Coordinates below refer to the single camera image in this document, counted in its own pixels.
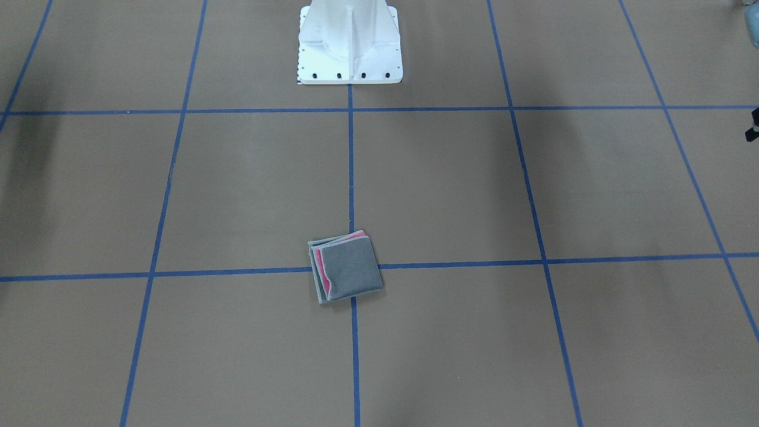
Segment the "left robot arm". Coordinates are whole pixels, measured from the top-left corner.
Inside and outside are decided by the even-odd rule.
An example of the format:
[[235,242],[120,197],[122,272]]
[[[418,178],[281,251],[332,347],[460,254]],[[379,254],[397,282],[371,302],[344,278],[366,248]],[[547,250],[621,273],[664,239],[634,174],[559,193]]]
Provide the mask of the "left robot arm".
[[[744,8],[744,20],[751,46],[758,49],[758,1],[740,1]],[[752,125],[745,131],[745,140],[754,142],[758,138],[758,108],[751,112]]]

